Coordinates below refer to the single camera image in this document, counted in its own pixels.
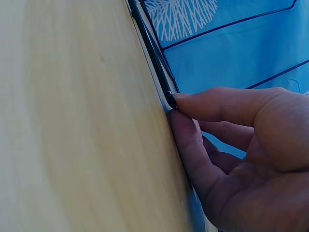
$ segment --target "wooden panel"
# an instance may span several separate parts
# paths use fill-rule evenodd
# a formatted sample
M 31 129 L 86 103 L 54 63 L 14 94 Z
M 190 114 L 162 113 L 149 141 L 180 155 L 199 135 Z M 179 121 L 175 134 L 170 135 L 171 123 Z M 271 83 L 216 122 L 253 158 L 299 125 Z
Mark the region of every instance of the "wooden panel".
M 192 230 L 122 0 L 0 3 L 0 230 Z

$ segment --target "thin black strip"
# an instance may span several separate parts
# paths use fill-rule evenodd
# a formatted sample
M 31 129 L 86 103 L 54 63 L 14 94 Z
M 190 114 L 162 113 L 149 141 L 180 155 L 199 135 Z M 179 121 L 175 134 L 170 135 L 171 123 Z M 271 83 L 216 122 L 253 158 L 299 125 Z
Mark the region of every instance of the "thin black strip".
M 249 87 L 246 88 L 246 89 L 251 89 L 251 88 L 258 87 L 258 86 L 260 86 L 260 85 L 262 85 L 262 84 L 264 84 L 264 83 L 266 83 L 266 82 L 268 82 L 268 81 L 271 81 L 271 80 L 273 80 L 273 79 L 275 79 L 275 78 L 277 78 L 277 77 L 279 77 L 279 76 L 282 76 L 282 75 L 284 75 L 284 74 L 286 74 L 286 73 L 288 73 L 288 72 L 290 72 L 290 71 L 292 71 L 292 70 L 294 70 L 294 69 L 297 69 L 297 68 L 299 68 L 300 66 L 303 66 L 303 65 L 305 65 L 305 64 L 307 64 L 307 63 L 309 63 L 309 59 L 306 60 L 306 61 L 304 61 L 304 62 L 302 62 L 302 63 L 300 63 L 300 64 L 297 64 L 297 65 L 295 65 L 295 66 L 293 66 L 293 67 L 291 67 L 291 68 L 289 68 L 289 69 L 287 69 L 287 70 L 284 70 L 283 72 L 281 72 L 281 73 L 279 73 L 279 74 L 276 74 L 276 75 L 274 75 L 274 76 L 271 76 L 271 77 L 265 79 L 264 81 L 260 81 L 259 83 L 256 83 L 256 84 L 254 84 L 254 85 L 252 85 L 252 86 L 249 86 Z
M 169 87 L 169 83 L 165 77 L 164 71 L 162 69 L 158 54 L 156 53 L 155 50 L 155 45 L 151 39 L 151 35 L 147 33 L 147 27 L 145 23 L 142 20 L 141 14 L 137 8 L 136 3 L 134 2 L 135 0 L 128 0 L 129 6 L 132 11 L 132 16 L 135 18 L 137 26 L 140 30 L 140 34 L 144 40 L 146 49 L 149 53 L 150 60 L 154 66 L 154 71 L 158 77 L 160 86 L 162 88 L 163 94 L 172 108 L 176 108 L 176 101 L 173 97 L 172 91 Z
M 248 17 L 248 18 L 244 18 L 244 19 L 240 19 L 240 20 L 237 20 L 235 22 L 231 22 L 231 23 L 228 23 L 228 24 L 225 24 L 225 25 L 222 25 L 222 26 L 219 26 L 217 28 L 213 28 L 213 29 L 210 29 L 208 31 L 205 31 L 205 32 L 202 32 L 202 33 L 199 33 L 197 35 L 194 35 L 194 36 L 191 36 L 191 37 L 188 37 L 186 39 L 183 39 L 181 41 L 178 41 L 176 43 L 173 43 L 169 46 L 166 46 L 166 47 L 163 47 L 162 50 L 165 51 L 165 50 L 168 50 L 172 47 L 175 47 L 175 46 L 178 46 L 184 42 L 187 42 L 187 41 L 190 41 L 192 39 L 195 39 L 199 36 L 202 36 L 202 35 L 206 35 L 206 34 L 209 34 L 211 32 L 214 32 L 216 30 L 220 30 L 220 29 L 223 29 L 223 28 L 227 28 L 229 26 L 232 26 L 232 25 L 235 25 L 235 24 L 238 24 L 238 23 L 242 23 L 242 22 L 245 22 L 245 21 L 248 21 L 248 20 L 251 20 L 251 19 L 254 19 L 254 18 L 259 18 L 259 17 L 263 17 L 263 16 L 266 16 L 266 15 L 271 15 L 271 14 L 275 14 L 275 13 L 279 13 L 279 12 L 282 12 L 282 11 L 288 11 L 290 9 L 292 9 L 294 6 L 295 6 L 295 3 L 297 2 L 297 0 L 294 0 L 293 1 L 293 4 L 290 6 L 290 7 L 287 7 L 287 8 L 283 8 L 283 9 L 279 9 L 279 10 L 274 10 L 274 11 L 270 11 L 270 12 L 266 12 L 266 13 L 262 13 L 262 14 L 258 14 L 258 15 L 254 15 L 254 16 L 251 16 L 251 17 Z
M 145 4 L 144 0 L 140 0 L 140 5 L 141 5 L 141 7 L 142 7 L 142 9 L 143 9 L 143 11 L 144 11 L 144 13 L 145 13 L 145 15 L 146 15 L 146 17 L 147 17 L 149 23 L 150 23 L 151 29 L 153 30 L 153 32 L 154 32 L 154 34 L 155 34 L 155 35 L 154 35 L 154 36 L 155 36 L 155 39 L 156 39 L 156 41 L 157 41 L 157 44 L 159 45 L 159 50 L 160 50 L 160 52 L 161 52 L 161 55 L 162 55 L 162 57 L 163 57 L 165 63 L 167 64 L 167 68 L 169 69 L 169 72 L 172 74 L 172 73 L 173 73 L 173 72 L 172 72 L 172 69 L 171 69 L 170 66 L 169 66 L 168 59 L 167 59 L 166 56 L 165 56 L 164 50 L 163 50 L 163 48 L 162 48 L 162 46 L 161 46 L 161 43 L 160 43 L 159 38 L 158 38 L 158 35 L 157 35 L 156 31 L 155 31 L 155 27 L 154 27 L 153 21 L 152 21 L 150 15 L 149 15 L 149 12 L 148 12 L 148 10 L 147 10 L 147 7 L 146 7 L 146 4 Z

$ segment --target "light wooden surface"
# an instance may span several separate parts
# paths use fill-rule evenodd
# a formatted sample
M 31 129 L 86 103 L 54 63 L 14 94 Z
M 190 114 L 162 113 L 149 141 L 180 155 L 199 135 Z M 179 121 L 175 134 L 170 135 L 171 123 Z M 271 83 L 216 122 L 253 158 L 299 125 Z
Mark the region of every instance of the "light wooden surface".
M 192 230 L 122 0 L 0 2 L 0 231 Z

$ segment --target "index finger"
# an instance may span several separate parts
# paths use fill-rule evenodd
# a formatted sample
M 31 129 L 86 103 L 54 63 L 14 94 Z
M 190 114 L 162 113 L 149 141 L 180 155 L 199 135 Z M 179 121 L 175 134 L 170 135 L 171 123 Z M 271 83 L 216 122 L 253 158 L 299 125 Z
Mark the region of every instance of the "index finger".
M 286 92 L 283 88 L 235 89 L 215 87 L 188 95 L 175 94 L 177 107 L 191 118 L 208 121 L 228 121 L 253 127 L 261 109 L 273 98 Z

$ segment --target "finger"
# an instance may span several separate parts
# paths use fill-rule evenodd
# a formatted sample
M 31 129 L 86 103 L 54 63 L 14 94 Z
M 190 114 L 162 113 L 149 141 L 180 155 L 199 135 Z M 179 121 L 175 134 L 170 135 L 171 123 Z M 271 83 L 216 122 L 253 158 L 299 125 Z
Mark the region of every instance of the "finger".
M 184 168 L 200 199 L 204 199 L 225 174 L 210 161 L 193 120 L 178 110 L 172 110 L 169 117 Z
M 229 144 L 240 150 L 247 151 L 254 129 L 230 122 L 204 122 L 199 121 L 202 131 L 212 134 L 225 144 Z
M 253 127 L 254 119 L 263 106 L 283 92 L 286 90 L 282 88 L 216 87 L 193 95 L 175 94 L 175 100 L 177 107 L 191 118 Z
M 205 137 L 203 137 L 203 143 L 211 162 L 226 174 L 229 174 L 234 167 L 242 162 L 241 159 L 231 154 L 220 152 L 219 149 Z

